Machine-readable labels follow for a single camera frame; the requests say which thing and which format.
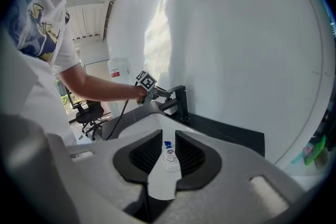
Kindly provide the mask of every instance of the graphic print on shirt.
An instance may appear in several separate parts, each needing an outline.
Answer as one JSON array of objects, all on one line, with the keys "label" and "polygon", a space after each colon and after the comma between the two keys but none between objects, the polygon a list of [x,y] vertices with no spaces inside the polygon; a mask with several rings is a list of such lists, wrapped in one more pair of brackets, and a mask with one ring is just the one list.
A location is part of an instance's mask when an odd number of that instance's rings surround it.
[{"label": "graphic print on shirt", "polygon": [[13,0],[8,12],[8,32],[17,49],[48,61],[53,55],[59,30],[43,21],[44,8],[36,0]]}]

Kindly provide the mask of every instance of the shirt sleeve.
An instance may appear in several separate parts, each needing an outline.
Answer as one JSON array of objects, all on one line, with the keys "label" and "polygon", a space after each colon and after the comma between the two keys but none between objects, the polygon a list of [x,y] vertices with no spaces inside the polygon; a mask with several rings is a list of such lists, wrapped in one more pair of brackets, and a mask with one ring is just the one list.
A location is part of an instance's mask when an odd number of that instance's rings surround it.
[{"label": "shirt sleeve", "polygon": [[75,46],[70,34],[70,23],[65,26],[64,37],[59,48],[54,65],[52,67],[55,73],[63,72],[79,63]]}]

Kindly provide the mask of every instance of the person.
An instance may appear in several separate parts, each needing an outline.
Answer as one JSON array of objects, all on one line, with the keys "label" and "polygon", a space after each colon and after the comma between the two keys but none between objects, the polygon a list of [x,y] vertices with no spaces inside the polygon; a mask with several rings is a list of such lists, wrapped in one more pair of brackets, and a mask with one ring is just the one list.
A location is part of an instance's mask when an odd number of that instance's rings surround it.
[{"label": "person", "polygon": [[54,85],[55,73],[71,92],[93,101],[139,100],[146,90],[84,72],[71,38],[66,1],[13,0],[4,29],[20,59],[36,76],[19,115],[37,122],[45,133],[61,136],[66,145],[73,145],[76,138]]}]

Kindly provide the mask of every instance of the green plastic object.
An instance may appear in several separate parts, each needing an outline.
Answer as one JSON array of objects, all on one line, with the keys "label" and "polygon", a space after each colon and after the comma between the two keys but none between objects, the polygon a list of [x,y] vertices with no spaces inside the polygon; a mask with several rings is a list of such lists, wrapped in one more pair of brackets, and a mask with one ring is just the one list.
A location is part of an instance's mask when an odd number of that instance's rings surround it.
[{"label": "green plastic object", "polygon": [[317,143],[316,145],[314,145],[313,149],[308,153],[308,155],[306,155],[304,158],[304,164],[305,165],[309,165],[313,160],[315,160],[315,158],[317,156],[319,156],[319,154],[321,153],[321,151],[324,149],[324,145],[325,145],[325,139],[326,136],[324,135],[322,137],[321,142]]}]

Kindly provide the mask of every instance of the chair backrest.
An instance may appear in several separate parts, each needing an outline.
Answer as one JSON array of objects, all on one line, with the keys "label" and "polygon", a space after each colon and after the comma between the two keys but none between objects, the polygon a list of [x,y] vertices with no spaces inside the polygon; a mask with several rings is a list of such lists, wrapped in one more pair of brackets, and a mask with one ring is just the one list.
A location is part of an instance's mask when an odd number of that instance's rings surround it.
[{"label": "chair backrest", "polygon": [[96,114],[98,114],[100,116],[103,116],[104,109],[101,106],[100,102],[87,100],[86,104],[88,105],[90,113],[96,113]]}]

